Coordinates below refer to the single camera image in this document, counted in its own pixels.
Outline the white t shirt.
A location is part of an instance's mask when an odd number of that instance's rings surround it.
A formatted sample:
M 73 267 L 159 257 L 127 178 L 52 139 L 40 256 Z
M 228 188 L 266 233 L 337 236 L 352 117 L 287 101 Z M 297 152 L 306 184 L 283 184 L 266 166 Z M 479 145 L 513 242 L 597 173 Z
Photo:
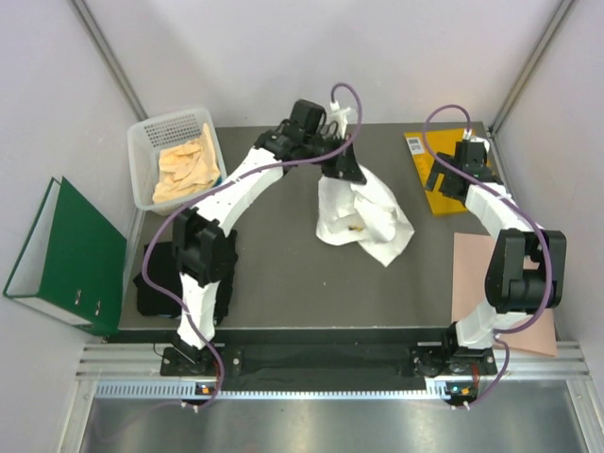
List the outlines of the white t shirt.
M 361 171 L 364 184 L 319 179 L 315 235 L 333 246 L 356 243 L 387 267 L 410 243 L 414 228 L 391 189 L 368 168 Z

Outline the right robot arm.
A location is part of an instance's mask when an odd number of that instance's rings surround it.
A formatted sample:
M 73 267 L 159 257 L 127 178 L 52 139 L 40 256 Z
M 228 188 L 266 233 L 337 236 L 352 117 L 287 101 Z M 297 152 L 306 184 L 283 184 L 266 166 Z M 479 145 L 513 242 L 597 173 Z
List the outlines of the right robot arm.
M 483 301 L 445 331 L 440 346 L 414 361 L 430 378 L 480 367 L 501 335 L 532 326 L 562 300 L 565 236 L 538 226 L 517 207 L 487 154 L 488 143 L 464 130 L 454 155 L 436 154 L 425 185 L 462 202 L 495 239 Z

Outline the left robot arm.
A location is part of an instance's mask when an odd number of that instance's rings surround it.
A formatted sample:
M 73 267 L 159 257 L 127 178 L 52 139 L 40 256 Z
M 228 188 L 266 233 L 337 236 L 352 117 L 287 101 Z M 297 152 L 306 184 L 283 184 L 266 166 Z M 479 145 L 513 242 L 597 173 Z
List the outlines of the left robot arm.
M 300 99 L 279 126 L 261 133 L 237 169 L 215 192 L 184 209 L 173 222 L 173 253 L 185 309 L 174 341 L 175 361 L 192 373 L 209 371 L 207 345 L 232 296 L 239 217 L 291 168 L 308 161 L 324 176 L 365 184 L 347 134 L 351 108 Z

